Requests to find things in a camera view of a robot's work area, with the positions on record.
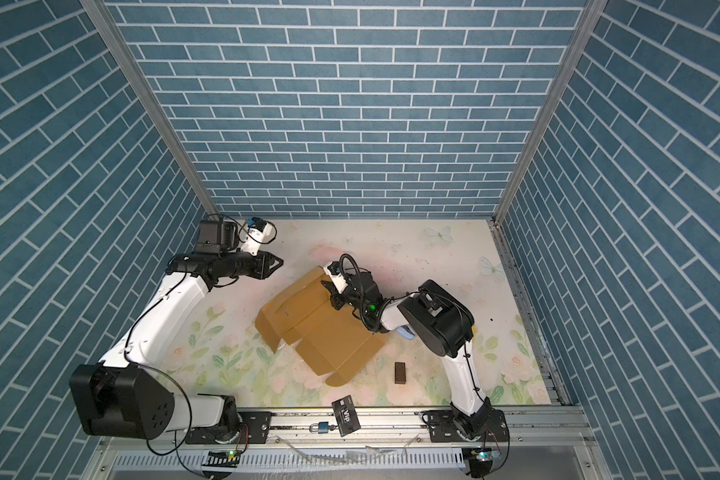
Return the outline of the brown cardboard box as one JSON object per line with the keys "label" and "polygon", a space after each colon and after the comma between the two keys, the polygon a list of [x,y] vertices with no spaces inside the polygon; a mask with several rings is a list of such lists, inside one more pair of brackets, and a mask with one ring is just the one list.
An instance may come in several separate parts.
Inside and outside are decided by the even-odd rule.
{"label": "brown cardboard box", "polygon": [[264,305],[255,327],[276,351],[284,341],[330,387],[349,383],[385,346],[386,336],[373,334],[345,305],[335,309],[322,285],[329,277],[315,267]]}

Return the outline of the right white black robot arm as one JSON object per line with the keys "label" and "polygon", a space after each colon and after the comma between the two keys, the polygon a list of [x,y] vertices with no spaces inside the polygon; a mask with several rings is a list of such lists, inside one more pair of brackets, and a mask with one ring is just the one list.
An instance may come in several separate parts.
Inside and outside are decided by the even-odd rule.
{"label": "right white black robot arm", "polygon": [[366,330],[420,339],[442,361],[457,429],[471,439],[487,428],[493,407],[476,376],[474,317],[466,306],[431,279],[400,298],[383,297],[369,272],[333,275],[322,285],[333,308],[350,306]]}

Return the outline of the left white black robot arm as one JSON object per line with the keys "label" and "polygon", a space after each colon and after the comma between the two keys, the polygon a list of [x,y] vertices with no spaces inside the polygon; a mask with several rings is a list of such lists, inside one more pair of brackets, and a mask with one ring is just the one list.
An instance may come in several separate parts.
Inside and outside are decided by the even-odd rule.
{"label": "left white black robot arm", "polygon": [[263,249],[276,235],[276,227],[259,217],[245,225],[220,214],[200,222],[193,251],[170,259],[157,293],[134,325],[98,362],[72,373],[69,387],[86,434],[153,440],[182,432],[187,440],[210,443],[239,438],[242,421],[233,397],[168,388],[158,364],[220,280],[264,280],[282,266],[282,259]]}

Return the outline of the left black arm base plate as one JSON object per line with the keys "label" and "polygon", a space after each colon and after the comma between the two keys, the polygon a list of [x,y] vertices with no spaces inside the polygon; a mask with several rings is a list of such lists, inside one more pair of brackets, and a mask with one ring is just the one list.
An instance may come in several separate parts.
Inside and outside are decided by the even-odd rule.
{"label": "left black arm base plate", "polygon": [[265,444],[273,414],[269,411],[242,411],[228,425],[226,420],[212,427],[194,428],[189,432],[190,445],[238,446]]}

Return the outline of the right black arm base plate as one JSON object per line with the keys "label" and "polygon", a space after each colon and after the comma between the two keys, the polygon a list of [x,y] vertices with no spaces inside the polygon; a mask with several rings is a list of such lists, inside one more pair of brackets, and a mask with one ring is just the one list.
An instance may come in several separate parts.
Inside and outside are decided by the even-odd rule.
{"label": "right black arm base plate", "polygon": [[424,411],[421,419],[433,443],[507,442],[508,424],[502,410],[483,407],[473,415],[457,409]]}

